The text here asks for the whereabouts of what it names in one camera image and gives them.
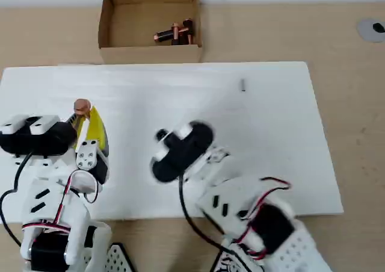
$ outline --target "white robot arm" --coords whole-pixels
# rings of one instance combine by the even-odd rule
[[[161,182],[179,178],[186,219],[220,249],[214,272],[330,272],[291,206],[273,193],[290,189],[290,183],[234,171],[230,152],[215,147],[214,132],[205,123],[191,122],[174,132],[160,130],[156,138],[160,149],[152,160],[153,174]],[[205,182],[196,205],[223,233],[221,245],[204,235],[186,211],[183,184],[189,180]]]
[[[94,203],[108,180],[108,140],[102,119],[87,100],[77,100],[74,109],[66,122],[57,116],[16,116],[0,126],[0,146],[19,165],[14,189],[1,197],[0,207],[7,194],[17,191],[27,162],[39,168],[22,210],[22,243],[1,209],[4,227],[20,246],[25,272],[105,272],[116,265],[130,272],[123,246],[116,244],[107,254],[111,228],[91,220],[80,197]],[[87,119],[87,135],[78,144]]]

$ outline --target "cable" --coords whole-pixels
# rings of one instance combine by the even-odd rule
[[[214,246],[215,248],[219,249],[222,252],[225,252],[227,254],[235,256],[238,261],[242,264],[242,266],[246,269],[247,272],[252,272],[250,268],[246,265],[246,263],[242,260],[240,255],[237,254],[237,252],[230,250],[226,247],[223,247],[221,244],[215,242],[213,239],[209,238],[207,235],[205,235],[193,222],[191,217],[188,214],[188,211],[186,209],[186,203],[185,203],[185,198],[183,196],[183,175],[179,176],[179,200],[180,200],[180,205],[182,206],[183,214],[186,218],[187,223],[191,226],[191,228],[194,230],[198,236],[200,236],[203,240],[205,240],[207,243],[210,245]]]
[[[63,201],[64,201],[64,197],[66,196],[66,194],[68,193],[68,191],[70,190],[71,188],[71,181],[72,181],[72,175],[74,174],[74,172],[76,172],[77,170],[74,170],[72,171],[72,173],[69,175],[68,177],[68,180],[67,180],[67,183],[66,183],[66,187],[64,188],[64,191],[63,191],[63,196],[61,198],[61,202],[59,204],[59,207],[58,207],[58,211],[56,212],[56,216],[54,218],[54,222],[53,224],[57,224],[59,219],[60,219],[60,214],[61,214],[61,211],[63,210]]]
[[[89,204],[93,204],[94,202],[96,202],[97,197],[98,197],[98,195],[99,195],[99,183],[97,182],[97,179],[96,179],[94,176],[92,176],[92,179],[94,180],[94,183],[95,183],[95,197],[94,197],[94,199],[93,199],[92,201],[90,201],[90,200],[88,199],[87,194],[86,194],[86,193],[83,193],[84,199],[85,199],[85,200],[87,201],[87,203],[89,203]]]
[[[19,187],[19,179],[20,179],[20,175],[22,173],[22,170],[23,168],[25,167],[26,165],[26,162],[28,162],[28,160],[32,157],[32,154],[33,152],[30,152],[29,154],[27,154],[27,156],[24,158],[24,160],[22,161],[22,163],[20,164],[19,168],[17,169],[17,172],[14,176],[14,181],[13,181],[13,189],[12,190],[8,190],[6,191],[3,195],[1,195],[0,197],[0,218],[1,218],[1,221],[2,221],[2,224],[4,225],[4,229],[8,232],[9,236],[11,236],[11,238],[13,239],[13,241],[19,246],[21,247],[22,243],[19,241],[19,239],[16,238],[16,236],[14,235],[14,233],[11,231],[11,229],[8,227],[8,224],[7,224],[7,221],[5,220],[5,217],[4,217],[4,214],[3,214],[3,211],[2,211],[2,203],[5,199],[5,197],[7,197],[9,194],[13,194],[13,193],[16,193],[17,192],[17,189]]]
[[[256,215],[254,215],[254,216],[252,216],[252,215],[254,214],[254,212],[258,208],[260,208],[260,205],[263,203],[263,201],[266,199],[266,197],[269,196],[271,193],[278,191],[278,190],[288,190],[291,188],[291,184],[289,182],[275,178],[275,177],[264,177],[264,178],[261,178],[260,181],[276,181],[276,182],[279,182],[281,184],[285,184],[286,187],[276,187],[276,188],[273,188],[273,189],[270,189],[269,191],[267,191],[265,194],[262,195],[262,197],[260,197],[258,199],[255,207],[250,212],[248,212],[244,217],[241,218],[242,220],[248,220],[250,218],[255,218]]]
[[[22,230],[24,230],[25,228],[28,228],[28,227],[53,229],[53,230],[57,230],[57,231],[64,232],[64,233],[69,233],[71,231],[70,228],[62,226],[62,225],[57,225],[57,224],[52,224],[52,223],[40,223],[40,222],[25,224],[22,226]]]

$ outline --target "white foam board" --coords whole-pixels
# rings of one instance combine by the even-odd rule
[[[240,90],[245,80],[246,91]],[[216,142],[230,149],[245,175],[277,176],[293,184],[280,196],[298,214],[343,212],[333,165],[305,63],[205,63],[16,67],[0,83],[0,122],[15,114],[57,114],[65,120],[77,98],[99,110],[109,138],[109,181],[89,205],[95,219],[181,217],[177,183],[160,184],[150,172],[160,128],[203,119]],[[0,152],[0,192],[16,167]],[[20,221],[32,171],[5,200],[10,222]],[[199,183],[186,186],[191,215]]]

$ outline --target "open cardboard box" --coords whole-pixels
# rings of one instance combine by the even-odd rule
[[[193,45],[156,43],[156,32],[192,18]],[[103,0],[99,49],[106,64],[197,63],[201,55],[199,0]]]

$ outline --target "wooden table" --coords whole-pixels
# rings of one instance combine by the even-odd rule
[[[98,8],[0,10],[0,65],[99,64],[98,17]],[[333,271],[385,267],[385,43],[359,37],[364,17],[385,21],[385,4],[202,10],[204,61],[308,63],[345,213],[303,220]],[[183,219],[110,224],[139,272],[207,271],[216,254]],[[0,267],[19,271],[17,247],[3,231],[0,243]]]

